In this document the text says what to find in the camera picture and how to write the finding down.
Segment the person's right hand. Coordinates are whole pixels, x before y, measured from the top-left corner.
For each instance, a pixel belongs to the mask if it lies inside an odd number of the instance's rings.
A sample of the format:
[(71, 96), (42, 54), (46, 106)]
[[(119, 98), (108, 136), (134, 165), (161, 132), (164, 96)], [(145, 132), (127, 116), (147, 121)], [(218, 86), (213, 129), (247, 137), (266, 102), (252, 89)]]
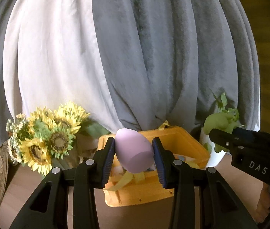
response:
[(270, 192), (269, 185), (263, 183), (260, 198), (258, 200), (254, 220), (257, 223), (262, 223), (270, 213)]

